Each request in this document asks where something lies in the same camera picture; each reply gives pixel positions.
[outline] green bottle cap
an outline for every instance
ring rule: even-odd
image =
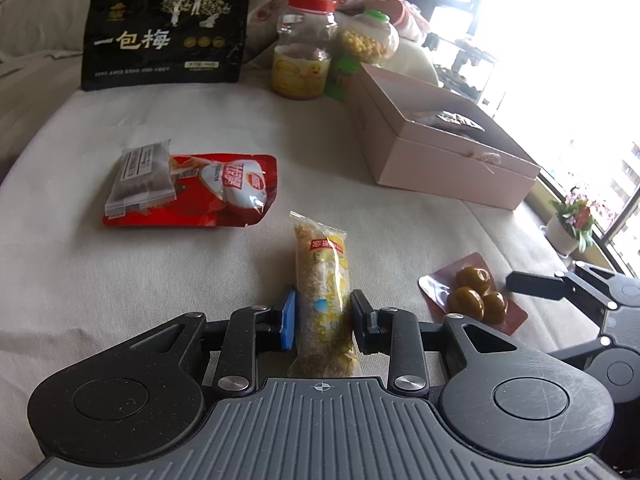
[[[376,18],[381,22],[389,22],[389,17],[384,12],[380,12],[379,10],[367,9],[364,11],[364,14],[366,14],[367,16],[371,16],[372,18]]]

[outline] tree illustration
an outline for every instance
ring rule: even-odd
[[[207,19],[200,22],[201,27],[211,28],[221,14],[228,14],[231,6],[224,0],[163,0],[162,10],[171,14],[171,23],[178,25],[180,14],[190,13],[191,16],[206,16]]]

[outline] blue gripper pad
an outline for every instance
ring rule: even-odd
[[[280,341],[283,350],[293,348],[293,335],[296,328],[296,289],[291,288],[282,308],[282,327]]]

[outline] small snack packet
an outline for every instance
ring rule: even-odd
[[[258,223],[276,197],[271,155],[206,153],[169,157],[175,200],[104,218],[107,226],[229,226]]]
[[[104,205],[107,218],[120,218],[129,211],[175,200],[169,169],[169,142],[156,142],[122,150],[120,168]]]
[[[480,124],[460,114],[453,114],[445,110],[437,112],[405,112],[409,120],[424,126],[431,126],[439,130],[444,130],[450,134],[475,139],[475,135],[484,132]]]
[[[291,212],[296,231],[296,348],[290,377],[353,377],[347,233]]]

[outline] fabric blanket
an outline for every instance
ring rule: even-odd
[[[336,9],[345,14],[359,14],[379,2],[387,0],[335,0]],[[401,38],[422,44],[430,31],[429,22],[423,18],[420,9],[404,0],[402,12],[397,20],[392,20]],[[265,51],[277,39],[278,17],[287,6],[287,0],[251,0],[247,21],[245,61],[251,60]]]
[[[70,65],[79,71],[79,57],[46,61],[60,76]],[[53,85],[54,76],[45,73],[41,85]],[[351,286],[374,308],[398,306],[421,321],[433,318],[418,278],[467,254],[481,253],[499,284],[512,270],[562,268],[523,208],[377,186],[346,107],[327,97],[283,99],[270,91],[269,76],[245,68],[237,84],[75,92],[7,175],[0,186],[2,480],[21,478],[42,459],[26,408],[47,376],[184,312],[217,320],[273,304],[296,279],[292,210],[348,233]],[[104,227],[120,152],[168,138],[172,153],[275,156],[278,195],[265,218],[246,229]],[[598,335],[566,300],[519,296],[517,303],[529,319],[514,337],[535,348]],[[364,375],[386,377],[388,356],[359,357]],[[428,362],[431,374],[436,366]],[[262,365],[262,373],[283,373]]]

